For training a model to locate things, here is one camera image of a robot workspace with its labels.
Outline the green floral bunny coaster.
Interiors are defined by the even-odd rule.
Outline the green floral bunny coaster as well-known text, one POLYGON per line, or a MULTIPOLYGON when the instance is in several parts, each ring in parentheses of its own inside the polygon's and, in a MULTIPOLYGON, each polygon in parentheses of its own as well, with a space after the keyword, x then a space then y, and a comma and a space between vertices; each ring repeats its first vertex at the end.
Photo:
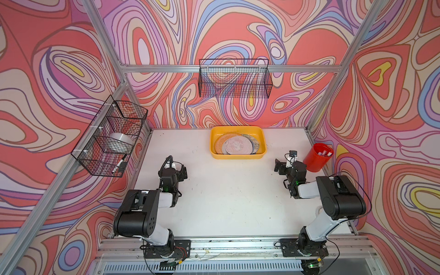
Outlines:
POLYGON ((252 146, 253 146, 252 154, 256 154, 258 152, 258 150, 260 149, 260 142, 252 135, 248 135, 248 134, 242 134, 242 135, 243 135, 243 137, 250 140, 250 142, 252 143, 252 146))

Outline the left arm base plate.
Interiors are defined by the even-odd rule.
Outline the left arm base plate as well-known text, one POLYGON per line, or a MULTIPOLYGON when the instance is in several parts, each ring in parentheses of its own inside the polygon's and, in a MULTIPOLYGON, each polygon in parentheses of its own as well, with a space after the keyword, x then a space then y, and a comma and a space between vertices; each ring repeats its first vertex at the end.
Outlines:
POLYGON ((170 239, 166 245, 143 244, 140 249, 146 259, 185 260, 190 257, 190 239, 170 239))

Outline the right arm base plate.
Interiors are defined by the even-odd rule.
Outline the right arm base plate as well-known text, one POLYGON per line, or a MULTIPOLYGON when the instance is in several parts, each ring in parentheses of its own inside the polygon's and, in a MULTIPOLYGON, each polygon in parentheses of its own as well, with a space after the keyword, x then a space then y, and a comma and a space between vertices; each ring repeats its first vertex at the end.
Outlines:
POLYGON ((315 242, 306 238, 282 238, 279 242, 284 257, 324 258, 329 255, 325 241, 315 242))

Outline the orange round coaster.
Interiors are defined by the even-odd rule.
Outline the orange round coaster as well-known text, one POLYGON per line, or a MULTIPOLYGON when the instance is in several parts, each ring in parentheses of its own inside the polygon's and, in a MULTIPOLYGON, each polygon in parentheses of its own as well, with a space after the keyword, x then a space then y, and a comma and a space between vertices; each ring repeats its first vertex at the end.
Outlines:
POLYGON ((228 133, 221 135, 214 143, 215 153, 222 154, 222 155, 229 155, 230 153, 226 150, 225 143, 229 139, 236 137, 236 136, 239 136, 239 134, 235 133, 235 132, 228 132, 228 133))

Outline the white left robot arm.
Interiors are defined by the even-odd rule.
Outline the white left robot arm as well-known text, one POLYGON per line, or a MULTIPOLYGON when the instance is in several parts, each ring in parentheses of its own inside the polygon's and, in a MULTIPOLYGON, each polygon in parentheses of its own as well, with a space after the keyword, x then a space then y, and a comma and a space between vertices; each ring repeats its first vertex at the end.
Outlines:
POLYGON ((127 191, 113 220, 116 236, 140 238, 153 246, 174 246, 172 230, 158 222, 158 210, 176 206, 182 196, 179 184, 187 179, 187 169, 170 155, 158 177, 157 189, 127 191))

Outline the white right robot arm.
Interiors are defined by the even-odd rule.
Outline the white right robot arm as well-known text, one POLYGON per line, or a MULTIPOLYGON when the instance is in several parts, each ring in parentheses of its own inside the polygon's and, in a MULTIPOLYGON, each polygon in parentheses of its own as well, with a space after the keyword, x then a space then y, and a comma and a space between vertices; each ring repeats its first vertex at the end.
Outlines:
POLYGON ((286 254, 324 256, 328 254, 328 235, 340 224, 365 215, 367 204, 347 176, 318 176, 315 181, 308 182, 307 165, 297 161, 296 157, 297 152, 290 151, 285 156, 286 161, 276 159, 274 172, 286 177, 283 185, 292 198, 319 198, 323 210, 300 230, 292 245, 289 239, 281 239, 280 245, 286 254))

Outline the pink rainbow unicorn coaster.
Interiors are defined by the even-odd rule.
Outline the pink rainbow unicorn coaster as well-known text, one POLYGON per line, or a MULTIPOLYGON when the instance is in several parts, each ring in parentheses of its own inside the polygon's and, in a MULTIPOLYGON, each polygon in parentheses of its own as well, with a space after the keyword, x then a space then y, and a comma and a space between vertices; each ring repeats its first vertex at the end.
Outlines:
POLYGON ((253 153, 253 143, 242 135, 233 136, 222 145, 222 153, 227 155, 250 155, 253 153))

